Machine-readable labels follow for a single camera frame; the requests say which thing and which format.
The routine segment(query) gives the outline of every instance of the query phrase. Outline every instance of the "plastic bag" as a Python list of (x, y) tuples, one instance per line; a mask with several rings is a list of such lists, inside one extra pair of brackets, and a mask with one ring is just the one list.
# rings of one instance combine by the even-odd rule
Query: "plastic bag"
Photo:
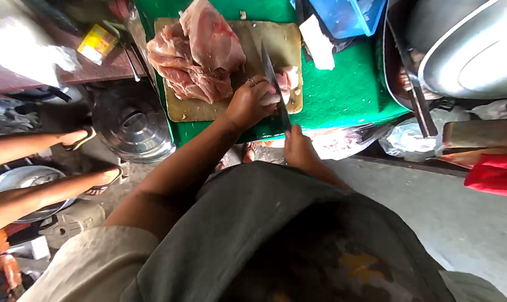
[[(304, 131), (322, 160), (341, 160), (357, 154), (381, 138), (390, 129), (388, 124), (373, 128), (372, 122), (348, 128), (325, 128)], [(285, 139), (257, 141), (264, 147), (284, 148)]]
[(29, 17), (0, 19), (0, 65), (40, 83), (58, 87), (56, 66), (79, 69), (73, 49), (54, 46), (51, 38)]
[(445, 123), (469, 120), (470, 114), (456, 106), (451, 112), (432, 109), (431, 117), (439, 132), (437, 136), (424, 138), (417, 119), (411, 118), (401, 122), (385, 134), (378, 141), (380, 146), (389, 155), (404, 157), (405, 160), (412, 162), (424, 161), (443, 149), (442, 130)]
[(490, 104), (477, 106), (468, 112), (475, 113), (480, 119), (506, 119), (507, 100), (497, 100)]

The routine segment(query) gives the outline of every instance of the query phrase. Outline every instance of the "tattoo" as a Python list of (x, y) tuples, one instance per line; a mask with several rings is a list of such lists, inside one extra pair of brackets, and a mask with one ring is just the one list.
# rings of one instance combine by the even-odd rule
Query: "tattoo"
[(222, 134), (222, 136), (220, 136), (220, 140), (222, 142), (226, 142), (226, 143), (232, 143), (234, 144), (237, 140), (238, 140), (238, 137), (239, 137), (239, 134), (237, 133), (237, 131), (233, 131), (233, 130), (225, 130)]

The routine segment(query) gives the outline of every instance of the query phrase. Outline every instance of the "green table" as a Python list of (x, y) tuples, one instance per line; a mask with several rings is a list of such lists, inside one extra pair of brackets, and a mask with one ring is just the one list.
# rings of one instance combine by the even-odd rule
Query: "green table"
[[(191, 0), (135, 0), (140, 12), (146, 36), (155, 36), (153, 23), (157, 18), (178, 18), (179, 10), (185, 10)], [(296, 22), (296, 12), (288, 0), (210, 0), (227, 20), (240, 20), (239, 11), (247, 14), (248, 20)], [(303, 129), (327, 127), (351, 127), (366, 122), (383, 124), (408, 110), (395, 102), (380, 84), (377, 77), (374, 43), (369, 38), (334, 55), (334, 70), (318, 70), (312, 61), (305, 62), (302, 55), (302, 77), (304, 108), (291, 114), (293, 124)], [(160, 91), (164, 91), (162, 78), (157, 75)], [(163, 93), (163, 107), (166, 108)], [(169, 121), (172, 139), (177, 147), (182, 146), (210, 125), (210, 121)], [(268, 139), (283, 134), (279, 120), (267, 117), (246, 131), (239, 142)]]

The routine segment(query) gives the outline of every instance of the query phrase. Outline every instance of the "cutting board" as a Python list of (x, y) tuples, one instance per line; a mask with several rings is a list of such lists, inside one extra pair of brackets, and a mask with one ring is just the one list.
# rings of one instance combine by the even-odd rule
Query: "cutting board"
[[(160, 31), (165, 25), (172, 24), (176, 20), (176, 18), (156, 19), (155, 32)], [(295, 94), (298, 89), (302, 92), (300, 31), (297, 24), (264, 21), (228, 21), (228, 24), (240, 40), (242, 50), (246, 55), (244, 70), (231, 74), (233, 90), (243, 85), (248, 77), (265, 74), (260, 55), (261, 40), (263, 40), (276, 72), (280, 67), (298, 66), (298, 87), (290, 92), (287, 111), (290, 114), (300, 112), (303, 107), (302, 93)], [(164, 83), (164, 88), (169, 118), (176, 122), (215, 120), (218, 115), (225, 112), (231, 101), (231, 98), (229, 98), (210, 105), (204, 100), (195, 98), (179, 100), (175, 96), (174, 90), (168, 87), (166, 83)]]

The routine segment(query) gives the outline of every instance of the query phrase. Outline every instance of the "raw meat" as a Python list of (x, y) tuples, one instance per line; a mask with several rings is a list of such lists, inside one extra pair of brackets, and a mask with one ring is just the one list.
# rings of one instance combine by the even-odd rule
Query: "raw meat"
[(207, 0), (180, 15), (147, 43), (149, 62), (179, 99), (212, 104), (233, 96), (229, 73), (246, 61), (237, 36)]
[(229, 73), (222, 68), (215, 71), (207, 70), (199, 66), (189, 69), (190, 78), (201, 88), (209, 99), (209, 104), (233, 96)]
[(234, 72), (246, 62), (237, 35), (208, 0), (194, 0), (179, 15), (196, 63), (210, 70)]
[(179, 99), (199, 98), (209, 102), (203, 90), (194, 84), (188, 72), (177, 68), (159, 66), (158, 73), (166, 79), (166, 84), (175, 90)]
[[(276, 74), (278, 86), (280, 86), (281, 96), (284, 98), (284, 103), (287, 105), (290, 100), (290, 91), (298, 87), (298, 67), (287, 66), (279, 69), (280, 73)], [(279, 96), (276, 94), (269, 95), (268, 93), (261, 99), (261, 104), (267, 106), (279, 102)]]
[(147, 43), (147, 49), (149, 62), (179, 99), (199, 98), (212, 104), (233, 95), (229, 72), (194, 65), (188, 38), (183, 36), (179, 22), (159, 31)]
[(166, 25), (147, 43), (147, 50), (160, 54), (179, 56), (192, 61), (190, 41), (183, 35), (181, 24)]

